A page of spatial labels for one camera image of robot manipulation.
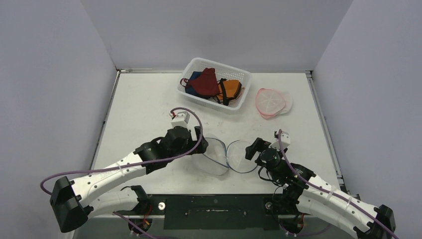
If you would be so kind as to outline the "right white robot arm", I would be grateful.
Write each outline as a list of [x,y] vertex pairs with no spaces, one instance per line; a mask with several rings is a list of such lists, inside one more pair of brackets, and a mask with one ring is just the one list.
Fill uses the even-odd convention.
[[343,192],[312,170],[286,158],[291,141],[281,134],[275,142],[261,138],[245,149],[245,158],[265,170],[264,181],[282,189],[273,205],[289,214],[308,214],[345,231],[355,239],[395,239],[393,210],[374,206]]

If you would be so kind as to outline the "orange bra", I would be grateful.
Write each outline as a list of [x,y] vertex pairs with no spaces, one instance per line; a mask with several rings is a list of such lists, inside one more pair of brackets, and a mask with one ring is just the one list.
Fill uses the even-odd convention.
[[243,85],[236,79],[221,78],[218,82],[219,94],[214,99],[217,103],[228,106],[237,100],[243,91]]

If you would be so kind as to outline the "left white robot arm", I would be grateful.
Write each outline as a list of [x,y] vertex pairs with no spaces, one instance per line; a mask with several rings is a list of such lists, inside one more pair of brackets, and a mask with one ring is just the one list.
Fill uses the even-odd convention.
[[165,168],[172,161],[206,151],[202,127],[195,127],[197,139],[183,126],[167,130],[164,137],[146,142],[116,163],[83,173],[69,179],[67,173],[56,175],[50,193],[50,205],[60,232],[68,233],[81,227],[88,219],[115,211],[133,211],[140,215],[147,211],[147,194],[141,186],[113,189],[134,178]]

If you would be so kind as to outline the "navy blue bra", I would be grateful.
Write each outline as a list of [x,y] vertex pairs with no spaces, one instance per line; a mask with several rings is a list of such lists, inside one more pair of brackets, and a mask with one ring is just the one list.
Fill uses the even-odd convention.
[[188,86],[187,83],[190,81],[194,81],[195,79],[197,79],[202,73],[198,72],[198,71],[194,71],[192,73],[192,75],[190,76],[189,79],[187,78],[183,78],[180,82],[180,84],[185,83],[184,87],[185,87],[185,92],[189,95],[195,96],[195,97],[199,97],[200,94],[196,92],[196,90],[192,87],[192,86]]

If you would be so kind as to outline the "blue-trimmed mesh laundry bag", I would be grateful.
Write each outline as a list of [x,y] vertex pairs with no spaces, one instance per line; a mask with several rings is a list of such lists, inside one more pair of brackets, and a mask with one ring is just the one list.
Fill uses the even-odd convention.
[[228,171],[248,174],[258,168],[256,163],[245,158],[246,147],[251,144],[249,141],[238,139],[225,143],[213,134],[207,135],[205,140],[209,144],[206,151],[191,156],[196,170],[212,176],[222,176]]

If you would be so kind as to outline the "dark red bra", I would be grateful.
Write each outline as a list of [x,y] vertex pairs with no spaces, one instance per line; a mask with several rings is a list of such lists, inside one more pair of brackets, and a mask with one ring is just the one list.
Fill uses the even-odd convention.
[[209,99],[219,94],[215,68],[205,68],[201,73],[197,79],[188,82],[187,85],[192,86],[200,94],[199,98]]

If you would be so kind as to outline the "pink-trimmed mesh laundry bag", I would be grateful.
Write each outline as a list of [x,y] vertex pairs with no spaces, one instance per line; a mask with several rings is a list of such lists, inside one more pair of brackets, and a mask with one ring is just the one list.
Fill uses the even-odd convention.
[[255,97],[255,106],[261,117],[269,120],[289,113],[293,106],[293,97],[289,92],[261,88]]

